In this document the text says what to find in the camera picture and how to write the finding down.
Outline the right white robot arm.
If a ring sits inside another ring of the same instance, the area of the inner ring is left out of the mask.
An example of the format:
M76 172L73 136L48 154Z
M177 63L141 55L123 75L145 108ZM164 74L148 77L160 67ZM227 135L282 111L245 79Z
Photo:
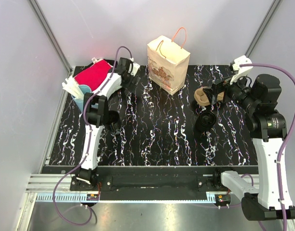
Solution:
M260 74L251 87L241 77L233 84L228 77L202 91L210 104L223 94L245 112L245 124L255 147L258 161L259 188L249 185L236 171L220 172L212 178L213 187L228 188L241 201L244 216L250 221L295 219L295 206L288 193L286 179L282 178L279 193L277 165L285 170L284 161L277 159L279 149L287 137L286 121L276 109L282 91L280 80L272 75Z

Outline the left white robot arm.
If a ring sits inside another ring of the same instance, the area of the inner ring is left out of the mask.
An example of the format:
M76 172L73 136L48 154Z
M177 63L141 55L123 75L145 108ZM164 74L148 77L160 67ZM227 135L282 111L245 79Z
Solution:
M124 88L134 90L140 81L136 75L140 65L134 58L120 58L116 64L105 60L93 59L91 67L79 73L96 76L92 90L84 94L82 117L85 125L85 140L79 167L75 168L75 182L91 191L97 186L96 168L98 166L98 145L104 128L110 128L118 133L121 127L120 116L116 111L109 110L108 99L117 90Z

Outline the cream bear paper bag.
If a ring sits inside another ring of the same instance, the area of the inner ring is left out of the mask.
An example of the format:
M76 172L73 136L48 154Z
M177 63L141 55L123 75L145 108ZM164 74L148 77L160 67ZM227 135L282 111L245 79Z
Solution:
M190 52L184 49L184 42L174 42L180 27L172 38L159 36L147 44L149 78L168 94L174 95L185 83Z

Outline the brown pulp cup carrier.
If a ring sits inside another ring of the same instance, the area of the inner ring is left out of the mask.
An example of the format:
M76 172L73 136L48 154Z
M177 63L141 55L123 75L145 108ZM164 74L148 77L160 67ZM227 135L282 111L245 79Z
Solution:
M198 105L200 105L200 106L209 106L209 105L211 105L211 102L206 97L206 95L203 93L203 90L202 90L203 88L204 87L201 87L201 88L195 90L194 99L198 103ZM223 101L223 99L224 99L224 92L221 92L218 94L217 99L215 100L215 102L212 105L216 104L217 102Z

